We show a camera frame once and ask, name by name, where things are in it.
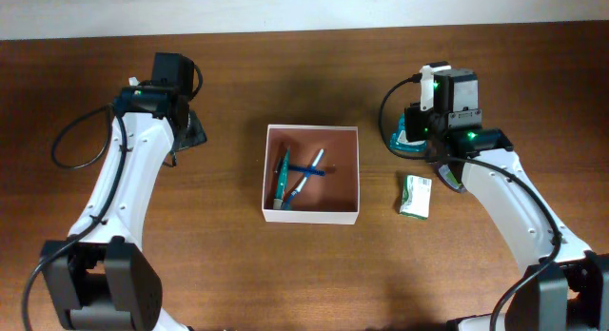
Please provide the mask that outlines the teal mouthwash bottle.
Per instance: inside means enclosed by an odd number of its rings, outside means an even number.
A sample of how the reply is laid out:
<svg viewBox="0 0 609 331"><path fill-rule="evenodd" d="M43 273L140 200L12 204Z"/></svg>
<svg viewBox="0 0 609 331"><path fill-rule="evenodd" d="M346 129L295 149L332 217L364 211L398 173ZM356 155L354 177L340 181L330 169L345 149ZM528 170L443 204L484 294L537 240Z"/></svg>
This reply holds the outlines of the teal mouthwash bottle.
<svg viewBox="0 0 609 331"><path fill-rule="evenodd" d="M398 123L397 130L392 134L390 148L403 152L421 153L427 148L426 141L409 141L406 138L405 119L402 116Z"/></svg>

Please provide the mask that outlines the clear foam soap dispenser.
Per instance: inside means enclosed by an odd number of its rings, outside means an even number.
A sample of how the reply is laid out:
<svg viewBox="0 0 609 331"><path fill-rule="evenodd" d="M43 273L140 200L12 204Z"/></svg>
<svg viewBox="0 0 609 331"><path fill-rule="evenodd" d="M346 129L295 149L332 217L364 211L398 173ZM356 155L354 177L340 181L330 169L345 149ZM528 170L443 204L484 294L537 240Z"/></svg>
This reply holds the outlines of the clear foam soap dispenser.
<svg viewBox="0 0 609 331"><path fill-rule="evenodd" d="M463 163L435 163L434 170L441 182L449 189L459 194L467 192L465 185L462 183Z"/></svg>

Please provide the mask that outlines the teal toothpaste tube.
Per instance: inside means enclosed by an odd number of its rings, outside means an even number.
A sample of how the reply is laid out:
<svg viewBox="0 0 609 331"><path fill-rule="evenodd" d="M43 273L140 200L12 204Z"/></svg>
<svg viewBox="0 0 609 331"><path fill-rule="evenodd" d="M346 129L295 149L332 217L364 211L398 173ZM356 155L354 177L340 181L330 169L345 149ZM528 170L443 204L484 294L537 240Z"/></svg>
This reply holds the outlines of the teal toothpaste tube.
<svg viewBox="0 0 609 331"><path fill-rule="evenodd" d="M283 205L283 200L284 200L284 195L285 195L285 186L286 186L287 175L288 175L288 171L289 171L289 169L288 169L289 155L290 155L290 149L287 148L285 151L285 155L282 158L280 167L279 167L277 188L276 188L275 197L273 200L273 208L275 210L280 210Z"/></svg>

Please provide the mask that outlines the blue white toothbrush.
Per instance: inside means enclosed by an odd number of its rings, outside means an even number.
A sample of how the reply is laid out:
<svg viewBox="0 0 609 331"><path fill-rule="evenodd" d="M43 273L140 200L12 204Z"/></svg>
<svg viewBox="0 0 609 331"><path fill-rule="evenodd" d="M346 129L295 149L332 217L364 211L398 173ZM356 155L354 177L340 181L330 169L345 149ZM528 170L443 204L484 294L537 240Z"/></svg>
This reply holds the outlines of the blue white toothbrush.
<svg viewBox="0 0 609 331"><path fill-rule="evenodd" d="M317 165L319 164L319 162L321 161L323 156L324 156L324 150L320 149L318 151L315 159L313 160L313 163L310 166L318 169ZM287 195L287 197L284 198L281 210L289 210L291 208L291 206L290 206L291 201L302 191L307 180L311 176L317 176L317 175L308 175L308 174L304 174L304 173L302 173L302 174L303 174L303 178L297 183L296 187Z"/></svg>

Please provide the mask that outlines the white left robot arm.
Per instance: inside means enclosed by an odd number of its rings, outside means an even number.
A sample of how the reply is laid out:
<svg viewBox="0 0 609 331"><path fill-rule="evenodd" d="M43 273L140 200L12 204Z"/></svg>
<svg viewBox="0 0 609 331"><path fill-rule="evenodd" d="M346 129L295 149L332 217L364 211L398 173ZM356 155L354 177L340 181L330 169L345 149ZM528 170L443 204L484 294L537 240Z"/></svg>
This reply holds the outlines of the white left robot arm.
<svg viewBox="0 0 609 331"><path fill-rule="evenodd" d="M66 330L183 330L163 307L163 286L143 253L144 222L159 171L178 152L206 142L190 102L199 93L199 67L179 53L158 52L149 79L130 78L100 107L107 135L91 196L67 237L47 241L21 302L30 329L29 293L45 280Z"/></svg>

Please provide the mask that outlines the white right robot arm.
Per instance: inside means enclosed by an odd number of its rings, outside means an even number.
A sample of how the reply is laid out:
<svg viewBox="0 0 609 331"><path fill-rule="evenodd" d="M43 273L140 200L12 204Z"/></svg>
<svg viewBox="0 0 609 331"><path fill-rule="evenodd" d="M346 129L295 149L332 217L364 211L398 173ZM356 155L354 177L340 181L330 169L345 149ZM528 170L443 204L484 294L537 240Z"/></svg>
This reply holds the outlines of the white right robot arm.
<svg viewBox="0 0 609 331"><path fill-rule="evenodd" d="M482 125L477 74L446 62L411 77L421 99L405 111L406 138L428 141L424 159L444 183L471 193L512 252L521 278L487 315L450 330L605 330L608 257L563 223L528 179L508 137Z"/></svg>

